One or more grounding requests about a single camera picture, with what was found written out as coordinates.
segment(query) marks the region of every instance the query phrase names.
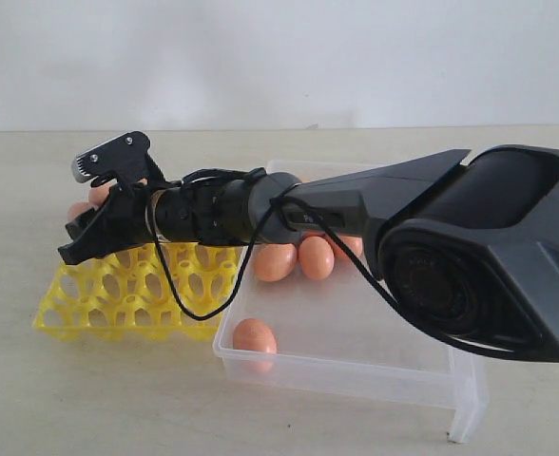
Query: robotic arm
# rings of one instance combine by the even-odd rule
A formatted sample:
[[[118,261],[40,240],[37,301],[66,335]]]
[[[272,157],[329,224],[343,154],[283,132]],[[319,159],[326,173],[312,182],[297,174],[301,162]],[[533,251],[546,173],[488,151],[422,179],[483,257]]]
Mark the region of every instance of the robotic arm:
[[[263,168],[167,181],[149,146],[131,132],[75,159],[77,181],[118,183],[99,210],[67,225],[66,264],[155,237],[245,246],[297,242],[321,227],[362,237],[360,271],[431,337],[490,357],[559,362],[559,150],[504,145],[465,165],[470,151],[455,149],[302,183]]]

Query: yellow egg tray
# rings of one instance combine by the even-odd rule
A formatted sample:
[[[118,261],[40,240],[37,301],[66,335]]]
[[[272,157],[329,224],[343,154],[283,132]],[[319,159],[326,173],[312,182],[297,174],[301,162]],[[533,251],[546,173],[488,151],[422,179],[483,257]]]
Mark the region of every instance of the yellow egg tray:
[[[238,249],[164,244],[164,257],[184,306],[207,314],[230,295],[238,269]],[[155,246],[92,259],[78,266],[61,264],[42,299],[33,328],[61,340],[92,333],[120,340],[136,333],[152,340],[182,332],[208,340],[220,317],[197,322],[176,303]]]

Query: beige table surface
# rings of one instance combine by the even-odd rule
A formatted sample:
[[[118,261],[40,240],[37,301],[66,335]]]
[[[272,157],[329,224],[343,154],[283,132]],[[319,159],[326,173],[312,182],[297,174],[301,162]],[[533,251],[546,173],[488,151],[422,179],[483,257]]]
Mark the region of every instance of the beige table surface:
[[[0,455],[559,455],[559,366],[489,361],[487,415],[470,444],[455,445],[447,410],[229,383],[209,343],[66,343],[34,331],[67,206],[86,193],[70,161],[114,134],[0,133]],[[149,135],[169,178],[273,158],[559,147],[559,126]]]

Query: clear plastic container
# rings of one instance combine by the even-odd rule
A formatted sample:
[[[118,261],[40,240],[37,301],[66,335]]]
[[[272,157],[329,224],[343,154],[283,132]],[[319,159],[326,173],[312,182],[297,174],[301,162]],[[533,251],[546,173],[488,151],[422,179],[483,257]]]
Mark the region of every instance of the clear plastic container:
[[[312,181],[370,167],[271,161],[267,170]],[[410,326],[351,263],[337,261],[322,282],[308,279],[297,268],[276,283],[256,280],[251,264],[214,339],[214,352],[222,358],[229,379],[454,409],[449,440],[470,440],[488,403],[482,358]],[[278,354],[233,350],[232,333],[249,317],[271,327]],[[244,361],[271,361],[273,369],[255,373]]]

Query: white wall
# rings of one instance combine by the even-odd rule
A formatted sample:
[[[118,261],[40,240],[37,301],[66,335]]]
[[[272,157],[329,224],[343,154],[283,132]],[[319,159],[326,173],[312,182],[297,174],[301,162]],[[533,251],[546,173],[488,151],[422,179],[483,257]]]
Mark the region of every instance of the white wall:
[[[559,0],[0,0],[0,130],[559,123]]]

